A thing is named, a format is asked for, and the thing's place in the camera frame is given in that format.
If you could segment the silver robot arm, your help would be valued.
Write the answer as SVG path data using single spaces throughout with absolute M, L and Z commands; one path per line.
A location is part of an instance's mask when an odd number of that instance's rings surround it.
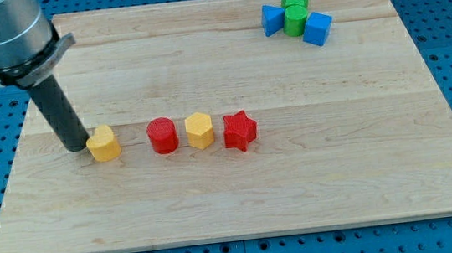
M 75 43 L 58 35 L 38 0 L 0 0 L 0 86 L 39 85 Z

